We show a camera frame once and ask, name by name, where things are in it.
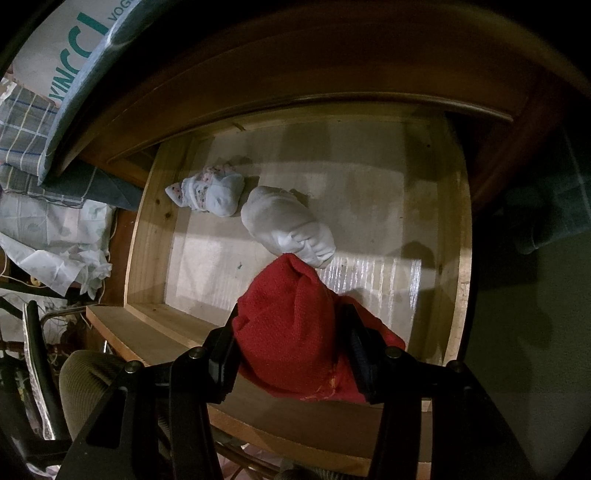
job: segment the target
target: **folded fabric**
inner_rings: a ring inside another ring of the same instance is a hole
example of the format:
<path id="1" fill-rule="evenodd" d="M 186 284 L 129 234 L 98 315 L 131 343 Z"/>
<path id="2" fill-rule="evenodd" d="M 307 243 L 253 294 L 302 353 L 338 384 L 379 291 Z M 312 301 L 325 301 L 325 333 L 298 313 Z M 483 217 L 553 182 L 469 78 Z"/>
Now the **folded fabric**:
<path id="1" fill-rule="evenodd" d="M 236 213 L 243 189 L 244 177 L 226 164 L 206 167 L 200 173 L 172 184 L 165 191 L 179 207 L 227 217 Z"/>
<path id="2" fill-rule="evenodd" d="M 241 374 L 274 397 L 364 403 L 342 345 L 337 343 L 339 306 L 355 306 L 363 324 L 389 346 L 404 349 L 355 299 L 339 297 L 316 271 L 293 254 L 264 268 L 238 299 L 232 321 L 242 351 Z"/>
<path id="3" fill-rule="evenodd" d="M 255 188 L 242 207 L 241 218 L 251 236 L 274 255 L 296 254 L 318 268 L 335 254 L 330 229 L 283 189 Z"/>

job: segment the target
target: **crumpled paper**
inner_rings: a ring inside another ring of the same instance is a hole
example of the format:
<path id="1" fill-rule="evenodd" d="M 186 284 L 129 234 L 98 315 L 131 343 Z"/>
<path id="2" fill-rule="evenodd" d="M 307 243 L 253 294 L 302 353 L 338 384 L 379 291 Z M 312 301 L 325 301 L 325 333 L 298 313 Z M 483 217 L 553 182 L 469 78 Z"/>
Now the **crumpled paper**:
<path id="1" fill-rule="evenodd" d="M 82 250 L 77 245 L 62 251 L 35 250 L 3 233 L 0 247 L 17 266 L 62 296 L 72 282 L 78 282 L 80 293 L 94 299 L 102 281 L 111 274 L 112 266 L 101 250 Z"/>
<path id="2" fill-rule="evenodd" d="M 115 209 L 86 200 L 68 208 L 4 192 L 0 199 L 0 247 L 29 275 L 64 295 L 72 282 L 95 298 L 111 274 L 107 262 Z"/>

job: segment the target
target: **chair backrest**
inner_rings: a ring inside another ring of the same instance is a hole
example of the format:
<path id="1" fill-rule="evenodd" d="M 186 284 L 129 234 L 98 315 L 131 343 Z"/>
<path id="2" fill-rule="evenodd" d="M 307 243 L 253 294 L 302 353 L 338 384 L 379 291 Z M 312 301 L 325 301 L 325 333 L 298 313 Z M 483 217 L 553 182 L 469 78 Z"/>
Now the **chair backrest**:
<path id="1" fill-rule="evenodd" d="M 45 440 L 70 440 L 60 396 L 47 361 L 47 348 L 36 301 L 24 305 L 22 325 L 25 336 L 25 361 L 35 403 L 43 422 L 43 437 Z"/>

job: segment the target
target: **chair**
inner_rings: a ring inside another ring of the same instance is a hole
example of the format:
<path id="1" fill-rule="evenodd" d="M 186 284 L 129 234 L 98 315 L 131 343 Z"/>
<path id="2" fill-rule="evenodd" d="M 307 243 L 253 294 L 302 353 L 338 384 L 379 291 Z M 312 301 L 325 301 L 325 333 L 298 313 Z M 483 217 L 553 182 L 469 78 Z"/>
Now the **chair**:
<path id="1" fill-rule="evenodd" d="M 47 360 L 37 302 L 25 303 L 23 313 L 10 313 L 23 319 L 25 360 L 0 358 L 0 427 L 25 463 L 45 471 L 62 463 L 72 439 Z M 17 379 L 24 383 L 22 393 Z M 42 438 L 31 423 L 41 425 Z"/>

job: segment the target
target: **dark fabric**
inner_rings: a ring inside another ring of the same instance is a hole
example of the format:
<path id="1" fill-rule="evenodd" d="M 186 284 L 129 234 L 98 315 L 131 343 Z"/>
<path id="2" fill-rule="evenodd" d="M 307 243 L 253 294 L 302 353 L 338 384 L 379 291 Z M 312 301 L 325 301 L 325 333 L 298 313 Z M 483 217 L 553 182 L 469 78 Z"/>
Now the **dark fabric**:
<path id="1" fill-rule="evenodd" d="M 590 128 L 585 116 L 571 116 L 505 193 L 505 217 L 520 253 L 591 228 Z"/>
<path id="2" fill-rule="evenodd" d="M 339 306 L 352 303 L 363 324 L 386 344 L 404 341 L 351 297 L 339 297 L 316 270 L 294 254 L 264 268 L 238 299 L 234 335 L 241 374 L 276 397 L 364 403 L 343 349 L 337 344 Z"/>
<path id="3" fill-rule="evenodd" d="M 80 160 L 72 162 L 59 177 L 49 177 L 41 186 L 133 212 L 142 199 L 141 188 Z"/>

